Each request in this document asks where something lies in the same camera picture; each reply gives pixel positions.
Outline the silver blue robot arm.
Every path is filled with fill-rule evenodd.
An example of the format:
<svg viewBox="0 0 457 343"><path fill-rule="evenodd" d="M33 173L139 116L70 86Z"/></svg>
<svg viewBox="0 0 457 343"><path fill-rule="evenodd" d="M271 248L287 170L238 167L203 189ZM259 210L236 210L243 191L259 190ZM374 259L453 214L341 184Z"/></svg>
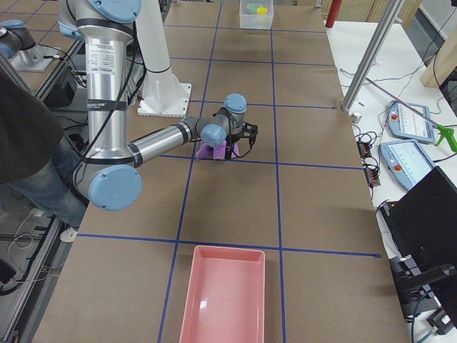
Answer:
<svg viewBox="0 0 457 343"><path fill-rule="evenodd" d="M85 45L89 146L73 181L95 207L130 207L142 189L138 167L187 142L223 149L227 159L237 156L238 140L255 142L258 128L245 121L246 100L240 94L229 94L211 117L187 115L191 85L171 70L157 1L60 1L59 26L64 36ZM143 59L139 112L179 118L133 142L126 138L127 86L134 67L129 44Z"/></svg>

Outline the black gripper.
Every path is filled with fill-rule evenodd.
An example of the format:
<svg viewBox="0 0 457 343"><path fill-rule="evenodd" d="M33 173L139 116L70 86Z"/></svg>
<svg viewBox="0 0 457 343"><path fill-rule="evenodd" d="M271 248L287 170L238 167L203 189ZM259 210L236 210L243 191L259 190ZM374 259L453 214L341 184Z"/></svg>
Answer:
<svg viewBox="0 0 457 343"><path fill-rule="evenodd" d="M232 146L240 139L248 139L248 144L252 147L256 143L256 136L258 134L258 126L255 124L250 124L244 122L241 126L241 130L235 133L233 130L230 130L228 136L226 137L226 142L228 143L225 148L225 159L231 159L232 157Z"/></svg>

